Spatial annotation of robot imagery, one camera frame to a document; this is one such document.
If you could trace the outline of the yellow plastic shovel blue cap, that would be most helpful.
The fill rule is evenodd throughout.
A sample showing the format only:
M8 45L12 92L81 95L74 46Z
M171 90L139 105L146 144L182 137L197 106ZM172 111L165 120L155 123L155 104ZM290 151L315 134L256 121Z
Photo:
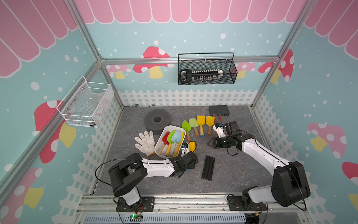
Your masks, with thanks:
M204 129L203 125L205 124L205 116L204 115L197 115L197 123L200 126L200 136L204 137Z

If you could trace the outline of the red trowel wooden handle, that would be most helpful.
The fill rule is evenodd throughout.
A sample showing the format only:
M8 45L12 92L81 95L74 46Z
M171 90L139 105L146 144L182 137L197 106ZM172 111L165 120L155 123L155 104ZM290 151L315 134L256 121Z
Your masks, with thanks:
M165 136L162 138L162 145L159 147L158 153L162 154L162 152L164 151L166 153L168 147L169 147L169 142L167 140L168 136L169 136L170 132L167 132L165 134Z

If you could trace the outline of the bright green trowel wooden handle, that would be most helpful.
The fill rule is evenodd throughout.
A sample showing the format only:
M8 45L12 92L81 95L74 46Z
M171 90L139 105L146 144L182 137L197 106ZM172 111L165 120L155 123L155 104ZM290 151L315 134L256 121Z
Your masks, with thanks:
M189 132L191 131L191 126L190 126L189 122L186 121L186 120L184 120L184 121L182 122L181 127L185 130L187 140L190 142L190 141L191 141L191 137L190 137L190 133L189 133Z

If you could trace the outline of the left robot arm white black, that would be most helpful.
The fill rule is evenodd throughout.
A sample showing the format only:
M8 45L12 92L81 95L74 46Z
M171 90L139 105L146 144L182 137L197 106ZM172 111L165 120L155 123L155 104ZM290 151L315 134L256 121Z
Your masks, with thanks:
M137 186L149 177L181 177L188 169L194 169L198 163L195 153L189 152L183 157L166 160L148 160L134 153L109 168L108 174L115 197L121 197L128 206L141 201Z

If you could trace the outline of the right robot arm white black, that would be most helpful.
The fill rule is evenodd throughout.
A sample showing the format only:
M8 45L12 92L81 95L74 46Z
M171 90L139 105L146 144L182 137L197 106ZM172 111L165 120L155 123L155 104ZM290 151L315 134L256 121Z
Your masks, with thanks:
M270 186L251 187L242 192L241 203L245 209L258 203L278 203L282 207L296 205L311 195L303 164L288 161L260 144L256 137L241 130L237 122L216 123L209 132L215 131L208 145L213 149L235 147L260 163L271 175Z

